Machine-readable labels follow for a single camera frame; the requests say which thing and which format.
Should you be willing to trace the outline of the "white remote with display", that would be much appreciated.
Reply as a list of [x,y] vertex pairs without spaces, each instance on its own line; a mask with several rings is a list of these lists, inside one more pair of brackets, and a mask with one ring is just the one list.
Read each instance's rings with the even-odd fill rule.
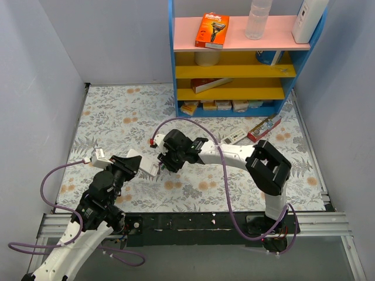
[[144,173],[148,174],[151,177],[155,177],[159,174],[159,162],[157,160],[153,160],[140,152],[137,152],[135,149],[130,149],[127,153],[127,157],[142,157],[139,170],[143,171]]

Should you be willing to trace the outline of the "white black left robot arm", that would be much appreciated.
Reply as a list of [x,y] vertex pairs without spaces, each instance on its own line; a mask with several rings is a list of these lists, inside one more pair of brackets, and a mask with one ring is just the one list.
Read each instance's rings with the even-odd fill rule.
[[71,215],[65,232],[44,263],[23,280],[74,280],[110,234],[125,227],[125,213],[115,206],[125,182],[138,173],[142,157],[112,156],[96,173]]

